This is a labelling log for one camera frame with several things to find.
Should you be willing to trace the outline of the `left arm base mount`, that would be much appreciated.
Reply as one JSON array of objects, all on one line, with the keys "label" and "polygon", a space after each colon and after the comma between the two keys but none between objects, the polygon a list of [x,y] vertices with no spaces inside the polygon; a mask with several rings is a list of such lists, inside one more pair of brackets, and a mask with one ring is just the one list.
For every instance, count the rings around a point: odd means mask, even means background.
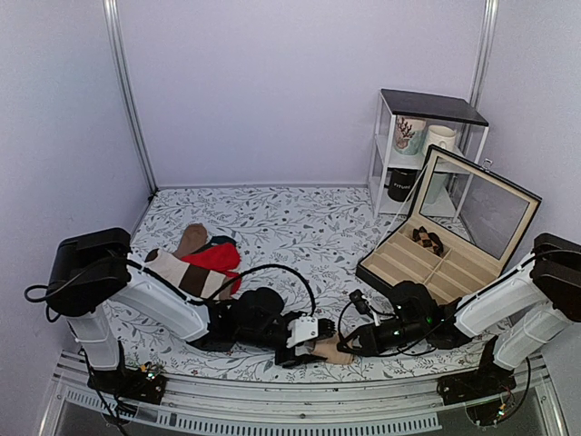
[{"label": "left arm base mount", "polygon": [[150,362],[145,363],[144,369],[128,368],[120,342],[116,351],[119,362],[112,370],[97,370],[90,358],[85,358],[89,371],[87,385],[95,391],[112,394],[116,400],[129,399],[160,405],[168,381],[160,368]]}]

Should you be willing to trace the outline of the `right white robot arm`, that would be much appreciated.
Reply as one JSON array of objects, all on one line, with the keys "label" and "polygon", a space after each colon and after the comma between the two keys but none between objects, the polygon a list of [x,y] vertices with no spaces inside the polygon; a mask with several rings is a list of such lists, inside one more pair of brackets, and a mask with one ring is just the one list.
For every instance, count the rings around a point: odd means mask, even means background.
[{"label": "right white robot arm", "polygon": [[394,357],[405,345],[427,341],[437,350],[469,343],[484,330],[521,312],[510,331],[490,341],[485,363],[469,377],[469,388],[488,396],[525,358],[580,321],[580,246],[541,233],[520,264],[485,288],[437,304],[428,288],[404,281],[387,292],[394,313],[339,337],[338,349],[362,357]]}]

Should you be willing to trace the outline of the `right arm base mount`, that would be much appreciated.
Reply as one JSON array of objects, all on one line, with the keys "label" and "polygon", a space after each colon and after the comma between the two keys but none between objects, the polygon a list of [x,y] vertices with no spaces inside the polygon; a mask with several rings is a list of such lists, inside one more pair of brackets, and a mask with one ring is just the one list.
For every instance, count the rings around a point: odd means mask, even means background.
[{"label": "right arm base mount", "polygon": [[478,367],[474,371],[438,378],[437,393],[445,405],[498,395],[495,402],[481,403],[466,408],[468,418],[478,427],[496,427],[499,423],[513,417],[527,398],[532,368],[528,357],[527,384],[519,401],[513,390],[517,387],[513,370],[505,370],[493,363],[494,346],[498,337],[487,342],[482,352]]}]

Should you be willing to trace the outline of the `beige striped ribbed sock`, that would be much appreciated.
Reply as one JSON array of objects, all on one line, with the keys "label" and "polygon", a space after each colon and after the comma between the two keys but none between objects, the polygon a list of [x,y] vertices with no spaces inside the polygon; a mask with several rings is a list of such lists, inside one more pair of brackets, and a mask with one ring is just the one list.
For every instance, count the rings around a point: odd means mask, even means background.
[{"label": "beige striped ribbed sock", "polygon": [[317,356],[322,358],[326,363],[334,365],[352,364],[355,356],[339,351],[337,348],[339,342],[340,337],[338,334],[323,340],[307,341],[295,348],[295,354],[297,356],[305,354]]}]

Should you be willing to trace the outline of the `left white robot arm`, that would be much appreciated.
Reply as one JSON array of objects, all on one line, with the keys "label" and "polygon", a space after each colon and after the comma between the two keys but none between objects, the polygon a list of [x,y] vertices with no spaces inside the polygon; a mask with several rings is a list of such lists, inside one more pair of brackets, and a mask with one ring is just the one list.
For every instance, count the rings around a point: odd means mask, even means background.
[{"label": "left white robot arm", "polygon": [[103,304],[114,301],[158,322],[187,345],[205,352],[228,352],[237,344],[271,349],[276,364],[293,367],[325,361],[336,336],[333,321],[315,312],[286,312],[271,288],[240,290],[241,256],[229,236],[209,236],[189,225],[176,251],[150,251],[143,263],[130,258],[129,234],[114,227],[62,241],[44,295],[24,291],[42,303],[49,322],[65,318],[90,357],[101,381],[116,394],[135,385],[121,364],[123,348],[104,318]]}]

